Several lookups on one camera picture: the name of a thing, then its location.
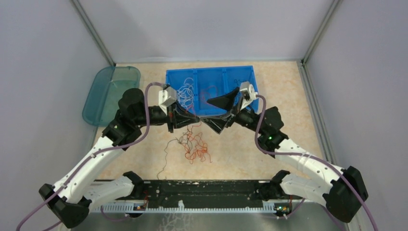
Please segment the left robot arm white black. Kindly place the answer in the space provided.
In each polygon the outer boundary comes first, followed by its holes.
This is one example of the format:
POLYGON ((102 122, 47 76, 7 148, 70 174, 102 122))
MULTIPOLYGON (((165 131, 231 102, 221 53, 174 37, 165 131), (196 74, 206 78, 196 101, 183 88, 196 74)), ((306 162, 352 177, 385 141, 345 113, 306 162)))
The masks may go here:
POLYGON ((98 187, 91 186, 96 177, 142 135, 142 127, 165 124, 172 132, 200 120, 181 107, 170 87, 159 91, 158 106, 148 106, 145 101, 142 90, 126 90, 118 101, 114 119, 95 146, 64 178, 40 188, 48 208, 67 228, 78 226, 93 209, 115 199, 146 197, 144 180, 132 171, 98 187))

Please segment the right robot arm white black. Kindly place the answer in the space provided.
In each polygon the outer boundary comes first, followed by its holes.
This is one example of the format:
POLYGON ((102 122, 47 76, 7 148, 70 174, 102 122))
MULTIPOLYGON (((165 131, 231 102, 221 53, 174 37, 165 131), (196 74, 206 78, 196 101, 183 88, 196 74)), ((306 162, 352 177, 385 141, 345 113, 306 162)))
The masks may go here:
POLYGON ((208 104, 226 114, 204 118, 220 133, 237 123, 255 132, 255 144, 264 154, 285 162, 306 175, 300 177, 281 170, 273 179, 271 193, 276 198, 299 196, 323 206, 333 217, 349 223, 363 207, 368 192, 360 171, 343 168, 318 158, 281 131, 284 123, 277 107, 266 107, 265 97, 253 90, 234 89, 208 99, 208 104))

